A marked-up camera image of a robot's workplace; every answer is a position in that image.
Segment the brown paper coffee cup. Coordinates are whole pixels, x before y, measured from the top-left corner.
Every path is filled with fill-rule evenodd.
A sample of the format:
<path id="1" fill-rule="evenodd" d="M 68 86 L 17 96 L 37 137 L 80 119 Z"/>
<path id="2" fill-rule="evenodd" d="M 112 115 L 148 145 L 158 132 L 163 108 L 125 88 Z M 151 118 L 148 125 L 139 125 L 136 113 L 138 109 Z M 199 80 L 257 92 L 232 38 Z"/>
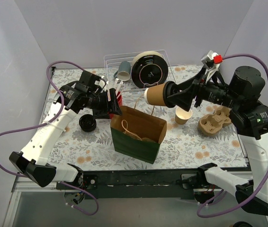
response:
<path id="1" fill-rule="evenodd" d="M 144 92 L 144 99 L 147 104 L 154 106 L 166 106 L 163 99 L 163 90 L 165 84 L 149 87 Z"/>

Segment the green paper bag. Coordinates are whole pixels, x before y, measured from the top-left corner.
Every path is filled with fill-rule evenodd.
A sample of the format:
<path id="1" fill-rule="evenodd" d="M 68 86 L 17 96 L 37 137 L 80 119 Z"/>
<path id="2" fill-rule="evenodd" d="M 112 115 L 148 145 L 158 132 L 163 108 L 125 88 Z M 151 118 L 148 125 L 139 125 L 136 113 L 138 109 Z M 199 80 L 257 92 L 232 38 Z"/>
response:
<path id="1" fill-rule="evenodd" d="M 137 110 L 140 99 L 133 108 L 120 106 L 122 114 L 111 119 L 111 136 L 116 152 L 154 164 L 166 136 L 167 121 Z"/>

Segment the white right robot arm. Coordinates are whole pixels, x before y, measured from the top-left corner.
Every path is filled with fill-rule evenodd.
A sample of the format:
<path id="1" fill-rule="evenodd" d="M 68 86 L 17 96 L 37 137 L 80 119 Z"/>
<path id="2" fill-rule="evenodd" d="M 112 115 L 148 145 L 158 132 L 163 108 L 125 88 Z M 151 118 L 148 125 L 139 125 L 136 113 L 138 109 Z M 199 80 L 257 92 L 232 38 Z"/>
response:
<path id="1" fill-rule="evenodd" d="M 198 167 L 196 175 L 184 180 L 192 186 L 215 185 L 233 195 L 246 212 L 268 216 L 268 107 L 259 101 L 265 85 L 261 73 L 250 66 L 238 67 L 230 84 L 222 82 L 219 72 L 214 81 L 206 81 L 205 69 L 193 78 L 176 84 L 167 82 L 163 99 L 168 107 L 189 110 L 202 101 L 230 109 L 230 119 L 248 156 L 252 179 L 224 171 L 214 163 Z"/>

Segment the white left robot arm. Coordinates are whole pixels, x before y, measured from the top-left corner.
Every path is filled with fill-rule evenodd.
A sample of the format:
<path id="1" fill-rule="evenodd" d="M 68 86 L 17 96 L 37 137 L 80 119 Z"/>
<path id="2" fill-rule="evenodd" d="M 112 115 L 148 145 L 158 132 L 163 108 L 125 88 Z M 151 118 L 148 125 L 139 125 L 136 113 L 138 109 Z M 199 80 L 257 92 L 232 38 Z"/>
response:
<path id="1" fill-rule="evenodd" d="M 89 108 L 93 114 L 87 119 L 81 117 L 82 126 L 89 123 L 88 131 L 95 126 L 95 119 L 108 118 L 110 114 L 121 115 L 117 92 L 108 88 L 106 81 L 84 70 L 78 81 L 70 82 L 59 89 L 50 110 L 29 143 L 20 152 L 12 152 L 9 160 L 23 175 L 41 187 L 51 182 L 67 182 L 73 189 L 83 185 L 83 171 L 73 164 L 53 165 L 49 155 L 67 125 L 80 110 Z"/>

